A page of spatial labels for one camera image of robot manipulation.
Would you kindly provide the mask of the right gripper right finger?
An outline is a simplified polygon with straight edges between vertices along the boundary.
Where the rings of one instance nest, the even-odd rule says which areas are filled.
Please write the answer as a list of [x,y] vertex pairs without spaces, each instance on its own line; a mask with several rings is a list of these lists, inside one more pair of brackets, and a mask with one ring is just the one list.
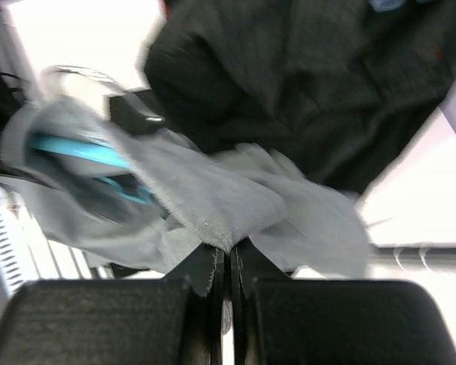
[[456,364],[418,284],[293,280],[250,240],[230,253],[230,274],[237,364]]

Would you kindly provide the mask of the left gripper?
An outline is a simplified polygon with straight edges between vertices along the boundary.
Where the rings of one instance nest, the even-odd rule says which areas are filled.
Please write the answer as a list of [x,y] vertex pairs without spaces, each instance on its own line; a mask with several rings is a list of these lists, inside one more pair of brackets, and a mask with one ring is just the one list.
[[[142,102],[158,115],[163,113],[162,106],[154,96],[152,90],[135,90]],[[110,120],[130,135],[149,135],[166,127],[166,122],[148,122],[141,114],[135,111],[121,96],[109,98]]]

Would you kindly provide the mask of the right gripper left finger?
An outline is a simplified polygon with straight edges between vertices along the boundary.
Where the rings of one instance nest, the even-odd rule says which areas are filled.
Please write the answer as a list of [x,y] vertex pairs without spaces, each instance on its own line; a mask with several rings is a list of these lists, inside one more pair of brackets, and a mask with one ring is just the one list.
[[219,364],[224,254],[161,279],[38,281],[0,319],[0,364]]

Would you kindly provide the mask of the teal hanger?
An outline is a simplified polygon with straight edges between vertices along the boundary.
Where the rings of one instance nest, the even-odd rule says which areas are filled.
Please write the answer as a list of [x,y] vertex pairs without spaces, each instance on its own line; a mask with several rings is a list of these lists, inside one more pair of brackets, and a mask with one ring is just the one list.
[[29,146],[57,161],[69,173],[96,180],[132,202],[150,203],[149,188],[133,177],[127,162],[107,144],[36,135],[30,139]]

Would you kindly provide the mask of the grey shirt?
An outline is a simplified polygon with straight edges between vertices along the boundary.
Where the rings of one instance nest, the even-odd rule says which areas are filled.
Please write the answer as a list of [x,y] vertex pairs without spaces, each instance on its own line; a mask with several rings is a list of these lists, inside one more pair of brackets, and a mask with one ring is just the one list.
[[[98,181],[95,167],[73,173],[34,151],[39,134],[109,145],[150,193],[147,204]],[[135,138],[62,98],[19,109],[2,132],[0,155],[36,178],[13,186],[44,233],[103,262],[166,273],[202,243],[228,252],[249,237],[283,271],[309,266],[336,278],[366,274],[369,241],[353,201],[257,145],[209,158],[175,132]]]

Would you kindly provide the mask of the black pinstripe shirt on table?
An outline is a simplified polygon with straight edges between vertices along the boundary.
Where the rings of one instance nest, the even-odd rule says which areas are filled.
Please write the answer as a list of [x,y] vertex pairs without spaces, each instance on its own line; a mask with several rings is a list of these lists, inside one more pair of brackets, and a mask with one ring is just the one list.
[[144,74],[204,153],[258,144],[361,193],[456,79],[456,1],[177,1]]

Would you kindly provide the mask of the metal clothes rack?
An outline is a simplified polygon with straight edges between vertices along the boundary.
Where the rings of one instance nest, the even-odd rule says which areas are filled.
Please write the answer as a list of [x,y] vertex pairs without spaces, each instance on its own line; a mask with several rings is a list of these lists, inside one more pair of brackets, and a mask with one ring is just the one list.
[[456,270],[456,246],[377,246],[370,244],[372,262],[403,270]]

